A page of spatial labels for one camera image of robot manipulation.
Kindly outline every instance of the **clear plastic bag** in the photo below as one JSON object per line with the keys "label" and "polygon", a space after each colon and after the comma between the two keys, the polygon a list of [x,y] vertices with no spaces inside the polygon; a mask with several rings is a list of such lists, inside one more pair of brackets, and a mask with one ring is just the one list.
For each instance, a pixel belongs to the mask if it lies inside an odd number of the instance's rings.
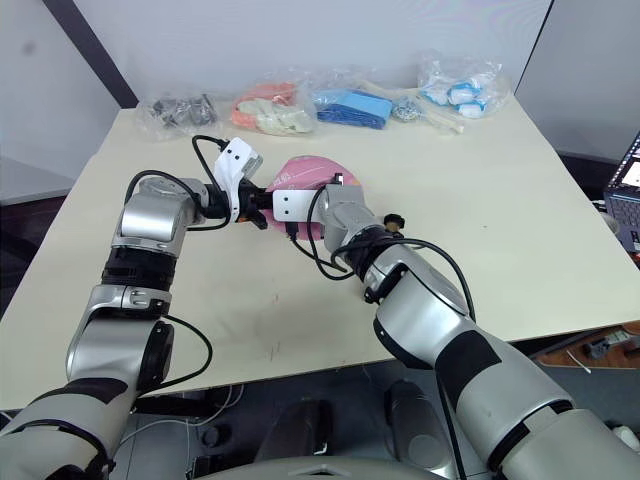
{"label": "clear plastic bag", "polygon": [[329,88],[312,95],[318,120],[342,125],[383,129],[391,115],[391,100],[363,90]]}
{"label": "clear plastic bag", "polygon": [[292,82],[313,93],[334,88],[359,88],[363,79],[369,78],[373,69],[357,65],[304,68],[281,67],[264,75],[265,82]]}
{"label": "clear plastic bag", "polygon": [[147,137],[169,140],[216,131],[220,120],[218,110],[217,101],[210,94],[160,95],[138,103],[135,121]]}
{"label": "clear plastic bag", "polygon": [[464,132],[464,119],[454,111],[427,102],[418,88],[383,88],[364,80],[361,87],[367,92],[390,98],[393,101],[391,115],[404,123],[422,121],[447,133]]}
{"label": "clear plastic bag", "polygon": [[446,57],[436,50],[422,54],[418,86],[425,99],[466,118],[482,118],[498,111],[511,91],[502,64]]}
{"label": "clear plastic bag", "polygon": [[269,135],[306,134],[316,127],[316,111],[304,87],[263,83],[233,102],[231,122]]}

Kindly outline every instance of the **white table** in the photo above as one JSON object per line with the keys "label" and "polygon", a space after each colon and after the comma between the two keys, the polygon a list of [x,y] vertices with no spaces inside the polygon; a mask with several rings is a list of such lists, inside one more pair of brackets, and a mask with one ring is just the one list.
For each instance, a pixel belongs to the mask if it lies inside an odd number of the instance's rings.
{"label": "white table", "polygon": [[[454,256],[478,323],[504,340],[640,319],[640,275],[514,99],[458,137],[398,123],[384,131],[323,124],[308,138],[225,134],[262,153],[258,185],[300,154],[349,168],[374,212],[402,214],[407,235]],[[205,150],[211,161],[216,153]],[[123,110],[0,322],[0,409],[23,407],[66,383],[67,345],[109,254],[124,191],[148,168],[205,178],[188,138],[143,141],[133,112]],[[243,274],[247,265],[251,273]],[[285,274],[292,270],[295,276]],[[245,223],[190,233],[171,291],[171,312],[215,348],[207,372],[172,390],[390,358],[359,282],[326,280],[273,229]],[[204,355],[199,340],[176,326],[171,375],[197,368]]]}

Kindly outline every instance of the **white cable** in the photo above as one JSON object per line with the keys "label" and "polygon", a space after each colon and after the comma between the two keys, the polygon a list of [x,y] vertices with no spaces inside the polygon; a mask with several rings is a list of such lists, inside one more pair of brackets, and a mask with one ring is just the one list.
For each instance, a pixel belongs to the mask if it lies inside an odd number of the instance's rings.
{"label": "white cable", "polygon": [[376,385],[375,383],[373,383],[373,378],[371,378],[367,367],[365,367],[364,364],[360,366],[362,367],[362,373],[364,373],[365,377],[367,377],[367,379],[369,380],[369,386],[384,391],[384,388],[382,388],[380,385]]}
{"label": "white cable", "polygon": [[[229,385],[229,394],[227,395],[227,399],[225,400],[224,404],[222,405],[222,407],[220,407],[220,409],[214,413],[213,415],[211,415],[209,418],[207,418],[206,420],[203,420],[202,422],[199,423],[190,423],[189,424],[189,428],[193,428],[193,427],[201,427],[202,425],[205,425],[209,422],[211,422],[212,420],[214,420],[215,418],[218,417],[218,415],[220,415],[225,408],[227,408],[229,406],[229,400],[231,400],[231,394],[233,393],[233,387],[231,385]],[[157,420],[155,422],[151,422],[148,423],[147,425],[145,425],[144,427],[140,427],[139,429],[131,432],[129,435],[125,436],[121,441],[120,441],[120,445],[118,446],[118,448],[120,448],[122,445],[124,445],[126,442],[128,442],[129,440],[131,440],[134,436],[136,436],[138,433],[147,430],[148,428],[151,427],[155,427],[156,425],[160,425],[161,423],[177,423],[179,425],[184,425],[184,421],[183,420]]]}
{"label": "white cable", "polygon": [[191,460],[191,431],[189,430],[189,419],[184,421],[185,427],[187,427],[187,472],[189,472],[189,463]]}
{"label": "white cable", "polygon": [[227,405],[224,408],[231,408],[234,407],[238,404],[238,402],[240,401],[240,399],[242,399],[242,395],[244,394],[244,384],[240,385],[240,393],[238,394],[238,396],[236,397],[236,399],[231,402],[229,405]]}
{"label": "white cable", "polygon": [[389,445],[389,437],[384,433],[382,434],[382,437],[383,437],[382,440],[384,441],[384,448],[387,450],[387,453],[392,459],[397,460],[397,457],[393,451],[393,448],[391,448],[391,446]]}
{"label": "white cable", "polygon": [[567,352],[567,354],[569,355],[569,357],[571,357],[571,360],[573,360],[574,362],[576,362],[579,366],[581,366],[583,368],[583,370],[587,373],[591,373],[591,369],[587,366],[585,366],[584,363],[582,363],[580,360],[578,360],[573,353],[571,353],[569,350],[565,350],[565,352]]}

